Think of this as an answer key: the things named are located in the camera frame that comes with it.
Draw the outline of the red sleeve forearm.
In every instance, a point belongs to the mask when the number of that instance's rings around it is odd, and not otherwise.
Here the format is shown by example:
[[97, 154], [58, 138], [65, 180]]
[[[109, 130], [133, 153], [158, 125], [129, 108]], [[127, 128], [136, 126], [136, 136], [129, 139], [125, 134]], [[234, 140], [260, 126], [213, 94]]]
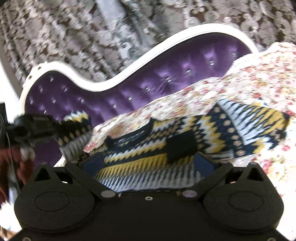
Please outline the red sleeve forearm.
[[1, 203], [15, 202], [34, 171], [35, 157], [30, 147], [1, 149]]

